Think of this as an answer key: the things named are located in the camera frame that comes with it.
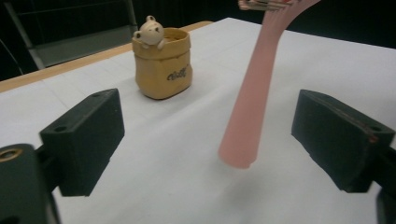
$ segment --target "screw hole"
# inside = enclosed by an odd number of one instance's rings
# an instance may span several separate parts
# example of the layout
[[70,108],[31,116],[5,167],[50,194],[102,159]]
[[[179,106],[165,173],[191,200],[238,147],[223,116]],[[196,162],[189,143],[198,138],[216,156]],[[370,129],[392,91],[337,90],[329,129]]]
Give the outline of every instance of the screw hole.
[[12,149],[2,151],[2,152],[0,152],[0,162],[13,160],[13,159],[17,158],[19,155],[21,155],[21,153],[22,153],[22,150],[18,149],[18,148],[12,148]]
[[371,130],[375,131],[375,132],[381,132],[381,129],[375,126],[370,127]]
[[5,219],[0,221],[0,224],[19,224],[20,219],[18,217],[6,217]]
[[57,133],[63,132],[64,130],[66,130],[66,127],[64,127],[64,126],[55,128],[55,132],[57,132]]

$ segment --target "tan paper bag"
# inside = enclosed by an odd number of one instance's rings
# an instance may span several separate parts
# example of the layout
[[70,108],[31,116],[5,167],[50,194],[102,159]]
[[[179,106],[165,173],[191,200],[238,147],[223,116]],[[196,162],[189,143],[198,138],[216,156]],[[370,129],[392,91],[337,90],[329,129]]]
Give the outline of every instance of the tan paper bag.
[[136,63],[135,81],[147,97],[161,100],[186,90],[192,82],[190,35],[177,28],[164,28],[162,49],[143,47],[132,39]]

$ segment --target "bear ear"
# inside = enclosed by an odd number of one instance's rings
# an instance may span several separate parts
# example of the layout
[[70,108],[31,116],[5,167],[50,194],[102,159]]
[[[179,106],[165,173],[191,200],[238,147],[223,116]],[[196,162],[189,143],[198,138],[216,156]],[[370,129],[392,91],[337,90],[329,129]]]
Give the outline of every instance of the bear ear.
[[142,33],[142,32],[140,32],[140,31],[134,32],[134,38],[139,39],[142,36],[140,33]]
[[153,16],[147,16],[146,21],[155,21],[155,18]]

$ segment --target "bear face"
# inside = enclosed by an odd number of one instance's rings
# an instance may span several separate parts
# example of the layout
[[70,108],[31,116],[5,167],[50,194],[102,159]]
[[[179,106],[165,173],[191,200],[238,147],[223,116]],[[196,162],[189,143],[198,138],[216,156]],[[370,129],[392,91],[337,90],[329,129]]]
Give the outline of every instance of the bear face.
[[158,49],[163,48],[163,26],[155,21],[153,16],[147,16],[146,22],[139,31],[134,32],[134,38],[143,42],[143,48],[148,49],[149,45],[157,45]]

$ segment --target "small plush toy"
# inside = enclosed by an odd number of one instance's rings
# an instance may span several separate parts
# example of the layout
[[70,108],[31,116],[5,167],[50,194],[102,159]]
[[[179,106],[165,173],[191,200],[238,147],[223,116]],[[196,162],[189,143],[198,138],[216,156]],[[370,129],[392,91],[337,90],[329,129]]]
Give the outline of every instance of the small plush toy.
[[140,27],[140,30],[134,32],[134,38],[143,42],[145,49],[148,49],[149,45],[157,45],[158,49],[162,49],[165,43],[163,26],[156,22],[153,16],[146,17],[146,22]]

